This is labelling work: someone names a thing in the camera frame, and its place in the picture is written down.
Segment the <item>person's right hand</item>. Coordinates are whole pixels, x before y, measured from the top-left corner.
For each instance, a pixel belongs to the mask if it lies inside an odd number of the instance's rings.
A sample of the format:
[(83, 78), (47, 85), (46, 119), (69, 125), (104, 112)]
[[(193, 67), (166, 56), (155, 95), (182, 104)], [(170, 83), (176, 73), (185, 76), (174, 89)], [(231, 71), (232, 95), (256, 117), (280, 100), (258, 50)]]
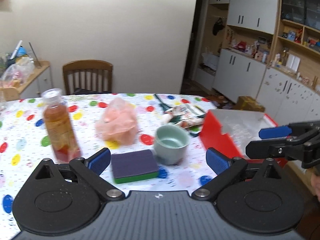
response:
[(311, 175), (311, 186), (320, 202), (320, 176), (317, 176), (314, 173)]

